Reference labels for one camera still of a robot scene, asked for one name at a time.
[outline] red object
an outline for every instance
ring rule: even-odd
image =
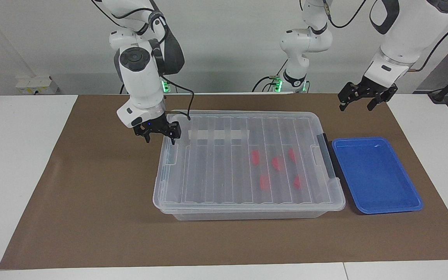
[[[271,183],[269,182],[268,174],[260,175],[260,189],[261,190],[270,190],[271,189]]]
[[[293,149],[290,149],[288,151],[288,155],[290,156],[291,160],[296,163],[297,161],[295,161],[295,152],[293,151]]]
[[[283,158],[276,156],[271,163],[275,170],[281,171],[283,169]]]
[[[295,178],[295,181],[293,182],[293,186],[295,186],[295,189],[299,190],[302,186],[300,184],[300,178],[297,176]]]
[[[253,150],[252,151],[252,162],[254,163],[254,165],[258,165],[260,163],[260,154],[258,153],[257,150]]]

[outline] brown mat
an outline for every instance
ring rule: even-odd
[[[119,122],[126,98],[77,99],[0,269],[448,259],[448,210],[386,104],[342,113],[335,94],[292,94],[197,96],[194,108],[310,111],[330,140],[385,137],[422,211],[361,215],[343,182],[345,210],[317,219],[179,222],[152,202],[162,137],[147,145]],[[188,96],[167,102],[180,109]]]

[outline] container handle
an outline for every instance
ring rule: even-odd
[[[322,154],[322,159],[324,160],[324,165],[326,166],[327,176],[330,179],[336,177],[334,174],[333,164],[331,163],[331,158],[329,157],[329,151],[327,149],[327,137],[326,133],[317,135],[320,153]]]

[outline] white robotic arm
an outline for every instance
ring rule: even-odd
[[[174,144],[181,129],[178,122],[167,121],[161,76],[178,73],[184,56],[164,15],[153,0],[95,1],[103,2],[124,27],[110,35],[110,45],[117,50],[115,67],[130,94],[117,115],[147,142],[150,133],[161,133]]]
[[[447,28],[448,0],[377,0],[370,20],[385,39],[361,82],[347,83],[338,94],[341,110],[361,98],[373,98],[369,110],[390,100],[397,91],[395,81]]]
[[[326,51],[333,42],[322,0],[306,0],[302,18],[308,28],[288,30],[281,39],[281,49],[288,55],[286,68],[280,77],[283,91],[301,91],[310,65],[305,54]]]

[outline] white electrical box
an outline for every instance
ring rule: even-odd
[[[50,76],[18,80],[16,88],[20,94],[52,95],[56,94],[58,85]]]

